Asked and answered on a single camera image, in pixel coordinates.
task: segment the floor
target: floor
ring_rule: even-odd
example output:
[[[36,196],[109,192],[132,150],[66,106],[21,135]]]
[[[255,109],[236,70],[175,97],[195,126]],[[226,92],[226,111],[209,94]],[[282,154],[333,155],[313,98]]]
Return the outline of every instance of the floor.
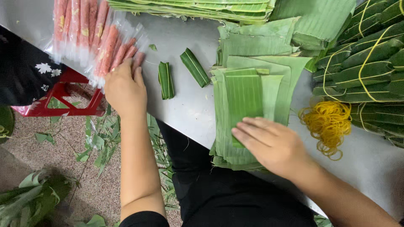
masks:
[[[117,151],[101,176],[93,165],[92,153],[87,165],[77,162],[74,152],[84,152],[85,117],[63,117],[52,124],[50,118],[24,118],[15,114],[15,130],[6,143],[0,145],[0,191],[18,186],[30,172],[39,169],[56,169],[68,177],[79,179],[81,187],[70,192],[57,208],[63,216],[58,226],[72,226],[78,221],[88,221],[94,214],[104,217],[108,226],[120,219],[120,151]],[[56,144],[39,144],[34,133],[54,128]],[[172,227],[182,224],[179,211],[168,211]]]

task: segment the person's right hand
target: person's right hand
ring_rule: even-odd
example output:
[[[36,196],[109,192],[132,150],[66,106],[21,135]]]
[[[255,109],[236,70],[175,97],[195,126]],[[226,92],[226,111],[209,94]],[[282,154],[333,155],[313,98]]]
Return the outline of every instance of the person's right hand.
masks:
[[[132,59],[125,60],[105,77],[105,97],[122,119],[146,116],[147,93],[142,68],[135,69]]]
[[[296,132],[279,123],[244,118],[231,132],[267,170],[286,179],[318,166]]]

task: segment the stainless steel table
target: stainless steel table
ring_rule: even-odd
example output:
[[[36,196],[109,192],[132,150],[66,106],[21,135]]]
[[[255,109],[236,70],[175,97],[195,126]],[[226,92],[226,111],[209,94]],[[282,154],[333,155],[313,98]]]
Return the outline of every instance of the stainless steel table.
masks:
[[[50,40],[53,32],[52,0],[0,0],[0,24],[39,48]],[[127,15],[136,25],[142,23],[157,52],[149,51],[143,63],[144,81],[147,86],[147,109],[156,118],[164,121],[189,138],[210,148],[215,139],[215,108],[213,87],[200,88],[179,56],[190,48],[206,71],[215,63],[220,25],[212,20],[183,22],[178,18],[161,18],[142,14]],[[175,98],[161,99],[157,80],[157,65],[170,62],[175,87]],[[82,72],[70,62],[64,62]],[[310,73],[303,71],[294,91],[291,108],[299,110],[308,106],[311,97]],[[342,160],[333,162],[316,151],[317,141],[295,113],[291,112],[289,127],[302,137],[309,153],[329,171],[358,188],[383,207],[395,219],[404,212],[404,150],[393,147],[377,135],[353,127],[341,149]],[[311,201],[308,205],[320,213]]]

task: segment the speckled floor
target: speckled floor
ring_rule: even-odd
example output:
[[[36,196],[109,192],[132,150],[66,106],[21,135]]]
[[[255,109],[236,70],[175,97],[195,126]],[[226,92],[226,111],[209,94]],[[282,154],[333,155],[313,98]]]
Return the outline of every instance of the speckled floor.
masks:
[[[94,166],[96,152],[87,162],[77,162],[74,151],[82,153],[84,149],[85,117],[63,117],[60,123],[51,126],[50,118],[25,118],[15,114],[15,130],[9,139],[0,145],[15,158],[32,170],[42,168],[55,169],[68,177],[79,179],[81,187],[70,192],[68,198],[58,207],[63,216],[58,220],[59,226],[72,226],[77,221],[87,221],[94,214],[99,214],[112,226],[120,218],[120,150],[115,152],[110,163],[97,179],[98,168]],[[44,132],[54,127],[60,132],[55,136],[56,144],[48,142],[39,144],[34,133]],[[170,226],[182,224],[179,211],[168,211]]]

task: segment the black pants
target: black pants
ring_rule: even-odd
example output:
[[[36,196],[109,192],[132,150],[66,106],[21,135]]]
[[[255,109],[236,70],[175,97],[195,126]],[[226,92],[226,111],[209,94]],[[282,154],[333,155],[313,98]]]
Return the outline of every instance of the black pants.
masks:
[[[157,120],[157,124],[173,162],[173,184],[183,221],[213,200],[216,204],[221,200],[224,205],[265,207],[263,210],[274,216],[277,213],[285,216],[285,212],[293,214],[297,210],[305,219],[313,220],[312,211],[289,193],[246,171],[213,167],[209,149],[162,121]],[[284,209],[270,204],[282,204]]]

